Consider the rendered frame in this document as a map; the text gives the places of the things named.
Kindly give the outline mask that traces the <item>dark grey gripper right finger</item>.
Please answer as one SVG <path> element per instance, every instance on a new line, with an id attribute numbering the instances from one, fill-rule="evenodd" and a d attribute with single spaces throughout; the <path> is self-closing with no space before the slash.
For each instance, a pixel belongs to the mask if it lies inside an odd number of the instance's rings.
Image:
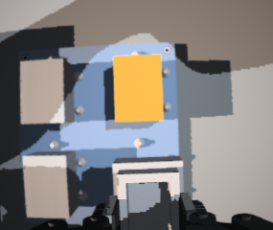
<path id="1" fill-rule="evenodd" d="M 186 230 L 273 230 L 273 222 L 246 213 L 232 216 L 232 223 L 218 222 L 216 215 L 207 212 L 202 202 L 191 200 L 189 193 L 184 193 L 179 197 L 179 230 L 185 228 Z"/>

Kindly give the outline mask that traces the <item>orange rectangular block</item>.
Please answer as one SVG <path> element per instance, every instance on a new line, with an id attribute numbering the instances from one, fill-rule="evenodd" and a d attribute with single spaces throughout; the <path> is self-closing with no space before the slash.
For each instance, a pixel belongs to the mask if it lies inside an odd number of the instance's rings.
<path id="1" fill-rule="evenodd" d="M 113 58 L 115 122 L 164 121 L 161 55 Z"/>

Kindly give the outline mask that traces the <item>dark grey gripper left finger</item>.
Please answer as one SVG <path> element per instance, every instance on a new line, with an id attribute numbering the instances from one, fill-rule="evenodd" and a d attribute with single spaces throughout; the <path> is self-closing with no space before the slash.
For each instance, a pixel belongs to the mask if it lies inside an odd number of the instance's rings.
<path id="1" fill-rule="evenodd" d="M 52 219 L 30 230 L 121 230 L 118 196 L 110 195 L 106 203 L 96 206 L 92 216 L 85 218 L 80 227 L 68 228 L 67 221 Z"/>

